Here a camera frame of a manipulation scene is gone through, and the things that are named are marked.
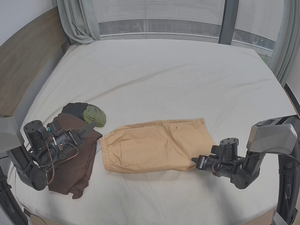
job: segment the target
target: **gray-green curtain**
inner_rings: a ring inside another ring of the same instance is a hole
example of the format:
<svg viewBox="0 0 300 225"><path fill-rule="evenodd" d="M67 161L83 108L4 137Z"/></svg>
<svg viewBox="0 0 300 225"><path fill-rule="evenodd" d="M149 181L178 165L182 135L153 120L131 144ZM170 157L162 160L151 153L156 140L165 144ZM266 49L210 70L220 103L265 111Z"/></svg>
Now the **gray-green curtain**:
<svg viewBox="0 0 300 225"><path fill-rule="evenodd" d="M294 63L300 44L300 0L284 0L283 19L268 63L282 86Z"/></svg>
<svg viewBox="0 0 300 225"><path fill-rule="evenodd" d="M100 40L93 0L52 0L58 6L62 27L71 43L89 44Z"/></svg>

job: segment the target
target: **pocket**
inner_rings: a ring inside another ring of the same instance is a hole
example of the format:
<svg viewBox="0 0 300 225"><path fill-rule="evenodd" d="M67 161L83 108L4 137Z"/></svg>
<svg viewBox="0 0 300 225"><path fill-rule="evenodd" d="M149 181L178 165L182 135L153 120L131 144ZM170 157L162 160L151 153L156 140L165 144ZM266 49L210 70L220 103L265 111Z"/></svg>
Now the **pocket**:
<svg viewBox="0 0 300 225"><path fill-rule="evenodd" d="M158 154L158 144L149 138L121 141L123 167L153 162Z"/></svg>

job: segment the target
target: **bed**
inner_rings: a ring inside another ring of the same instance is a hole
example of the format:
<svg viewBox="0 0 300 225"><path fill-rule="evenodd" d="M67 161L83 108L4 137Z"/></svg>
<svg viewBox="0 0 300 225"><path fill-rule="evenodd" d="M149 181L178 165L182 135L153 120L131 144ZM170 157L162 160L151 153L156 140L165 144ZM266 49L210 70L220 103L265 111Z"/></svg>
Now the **bed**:
<svg viewBox="0 0 300 225"><path fill-rule="evenodd" d="M100 107L107 123L95 129L103 135L126 124L203 117L216 144L226 137L239 139L241 156L253 124L296 114L272 71L253 50L168 39L72 45L23 125L36 119L46 125L69 102ZM20 181L12 166L8 183L24 208L62 225L238 225L276 206L278 158L266 155L260 176L245 190L235 188L228 178L198 170L109 172L101 150L80 199L47 188L35 191Z"/></svg>

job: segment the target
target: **beige pants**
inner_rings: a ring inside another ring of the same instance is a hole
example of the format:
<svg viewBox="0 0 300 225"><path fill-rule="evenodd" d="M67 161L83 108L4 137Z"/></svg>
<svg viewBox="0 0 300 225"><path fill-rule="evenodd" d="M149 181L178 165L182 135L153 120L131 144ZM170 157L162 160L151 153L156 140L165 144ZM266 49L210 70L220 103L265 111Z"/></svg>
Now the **beige pants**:
<svg viewBox="0 0 300 225"><path fill-rule="evenodd" d="M195 168L191 159L210 155L203 118L152 121L117 128L100 139L104 167L119 173Z"/></svg>

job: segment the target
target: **olive green garment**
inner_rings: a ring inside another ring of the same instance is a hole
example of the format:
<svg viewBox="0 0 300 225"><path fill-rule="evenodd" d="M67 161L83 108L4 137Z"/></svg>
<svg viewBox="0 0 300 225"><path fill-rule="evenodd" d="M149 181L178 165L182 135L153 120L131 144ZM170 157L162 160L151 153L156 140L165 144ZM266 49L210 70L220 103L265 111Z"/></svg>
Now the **olive green garment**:
<svg viewBox="0 0 300 225"><path fill-rule="evenodd" d="M101 128L106 123L105 113L95 105L88 104L86 109L82 113L83 119L87 123L97 121L96 127Z"/></svg>

